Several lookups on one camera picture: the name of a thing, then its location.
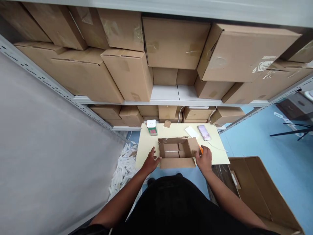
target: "person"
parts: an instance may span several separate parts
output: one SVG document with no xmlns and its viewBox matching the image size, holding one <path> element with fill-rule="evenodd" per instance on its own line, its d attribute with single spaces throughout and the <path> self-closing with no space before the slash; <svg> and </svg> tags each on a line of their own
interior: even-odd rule
<svg viewBox="0 0 313 235">
<path fill-rule="evenodd" d="M 212 154 L 201 146 L 196 163 L 220 207 L 181 174 L 149 180 L 127 218 L 146 177 L 160 162 L 153 147 L 138 173 L 75 235 L 109 234 L 277 234 L 238 198 L 212 171 Z"/>
</svg>

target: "gray wall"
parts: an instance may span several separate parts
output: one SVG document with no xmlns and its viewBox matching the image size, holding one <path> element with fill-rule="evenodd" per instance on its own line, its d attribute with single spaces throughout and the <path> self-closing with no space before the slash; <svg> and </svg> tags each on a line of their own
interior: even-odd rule
<svg viewBox="0 0 313 235">
<path fill-rule="evenodd" d="M 106 202 L 123 142 L 0 53 L 0 234 L 67 234 Z"/>
</svg>

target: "black shirt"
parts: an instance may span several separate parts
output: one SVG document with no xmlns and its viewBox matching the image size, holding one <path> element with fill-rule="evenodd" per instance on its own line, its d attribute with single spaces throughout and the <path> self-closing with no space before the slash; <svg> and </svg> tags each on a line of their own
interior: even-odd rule
<svg viewBox="0 0 313 235">
<path fill-rule="evenodd" d="M 102 225 L 92 225 L 75 235 L 107 235 L 109 231 Z M 248 228 L 182 176 L 161 177 L 148 186 L 129 218 L 112 230 L 112 235 L 126 233 L 277 235 Z"/>
</svg>

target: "blue floor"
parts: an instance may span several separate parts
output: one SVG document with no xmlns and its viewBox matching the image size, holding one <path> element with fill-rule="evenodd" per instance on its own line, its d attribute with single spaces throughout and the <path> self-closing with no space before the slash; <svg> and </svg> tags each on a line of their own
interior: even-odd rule
<svg viewBox="0 0 313 235">
<path fill-rule="evenodd" d="M 307 135 L 300 141 L 295 134 L 270 137 L 270 134 L 291 131 L 274 112 L 282 114 L 278 108 L 270 106 L 221 134 L 221 139 L 229 157 L 259 156 L 262 159 L 305 233 L 313 234 L 313 136 Z M 138 143 L 139 134 L 133 132 L 130 139 Z M 157 168 L 151 177 L 157 179 L 178 172 L 209 198 L 199 168 Z"/>
</svg>

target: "open cardboard box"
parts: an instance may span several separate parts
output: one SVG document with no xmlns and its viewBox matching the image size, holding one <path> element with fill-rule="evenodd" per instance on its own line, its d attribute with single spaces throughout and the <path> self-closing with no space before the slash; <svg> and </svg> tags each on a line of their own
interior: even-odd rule
<svg viewBox="0 0 313 235">
<path fill-rule="evenodd" d="M 187 136 L 157 139 L 159 143 L 161 169 L 196 167 L 193 157 L 200 152 L 197 139 Z"/>
<path fill-rule="evenodd" d="M 259 157 L 230 157 L 241 200 L 280 235 L 304 234 L 303 229 L 276 188 Z"/>
</svg>

